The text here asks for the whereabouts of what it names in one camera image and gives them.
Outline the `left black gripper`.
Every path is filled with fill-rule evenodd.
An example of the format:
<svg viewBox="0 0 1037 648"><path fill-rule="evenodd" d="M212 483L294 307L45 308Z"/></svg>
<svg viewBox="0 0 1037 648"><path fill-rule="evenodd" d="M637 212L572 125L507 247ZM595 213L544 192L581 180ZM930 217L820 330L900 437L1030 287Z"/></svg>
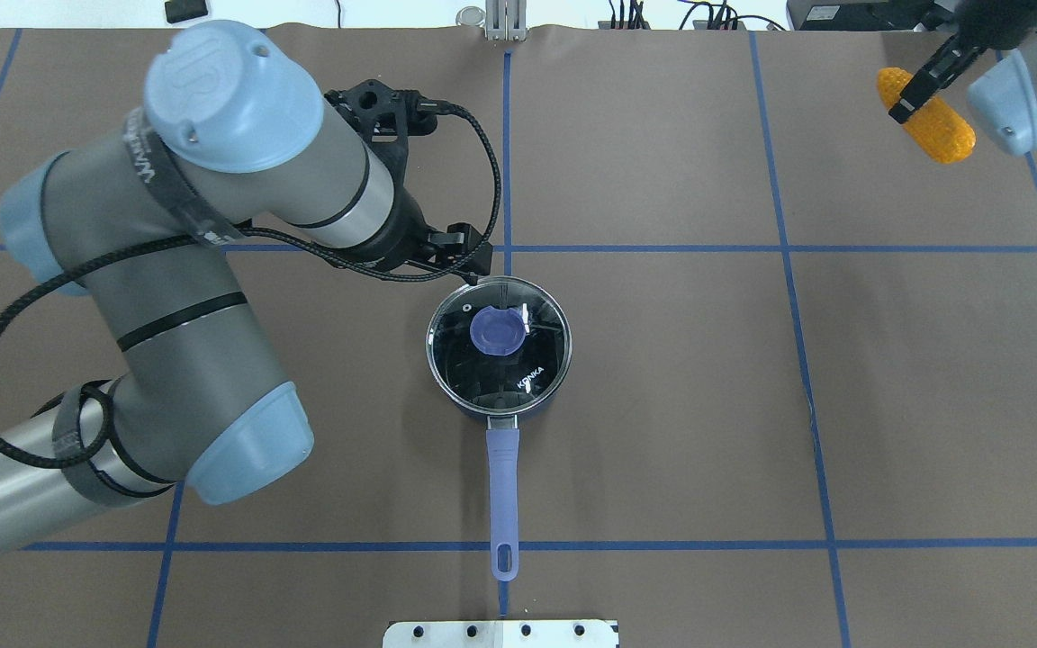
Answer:
<svg viewBox="0 0 1037 648"><path fill-rule="evenodd" d="M477 284L492 275L494 249L491 242L470 224L458 222L445 232L430 229L423 246L411 255L410 266L460 276L466 284Z"/></svg>

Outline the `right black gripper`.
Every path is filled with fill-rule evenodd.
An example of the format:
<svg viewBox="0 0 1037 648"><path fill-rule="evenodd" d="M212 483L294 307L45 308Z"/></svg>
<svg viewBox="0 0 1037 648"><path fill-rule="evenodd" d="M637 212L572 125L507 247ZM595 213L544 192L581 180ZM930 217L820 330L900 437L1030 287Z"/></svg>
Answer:
<svg viewBox="0 0 1037 648"><path fill-rule="evenodd" d="M1037 1L959 1L953 11L956 32L926 60L888 115L906 124L940 91L961 77L979 50L1012 50L1037 33Z"/></svg>

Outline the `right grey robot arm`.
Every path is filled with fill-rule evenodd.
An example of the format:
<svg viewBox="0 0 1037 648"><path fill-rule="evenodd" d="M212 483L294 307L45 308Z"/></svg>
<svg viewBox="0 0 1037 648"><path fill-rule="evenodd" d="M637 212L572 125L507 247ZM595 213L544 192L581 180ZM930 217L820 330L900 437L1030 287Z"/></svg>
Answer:
<svg viewBox="0 0 1037 648"><path fill-rule="evenodd" d="M980 128L1005 152L1037 150L1037 1L956 1L951 36L915 73L884 68L877 89L889 118L930 159L953 164L974 150L966 119L938 93L988 50L1003 60L968 87Z"/></svg>

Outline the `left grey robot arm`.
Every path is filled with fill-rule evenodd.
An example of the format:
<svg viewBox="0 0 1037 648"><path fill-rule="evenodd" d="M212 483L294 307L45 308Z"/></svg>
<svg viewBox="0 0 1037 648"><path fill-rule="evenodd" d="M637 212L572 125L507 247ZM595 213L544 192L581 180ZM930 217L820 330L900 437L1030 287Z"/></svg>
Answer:
<svg viewBox="0 0 1037 648"><path fill-rule="evenodd" d="M262 31L179 31L119 130L46 160L0 202L36 287L90 295L127 374L87 381L0 432L0 556L188 485L230 503L308 458L313 432L225 246L285 243L383 282L491 271L487 233L439 232L404 185L408 142L460 105L374 79L324 92Z"/></svg>

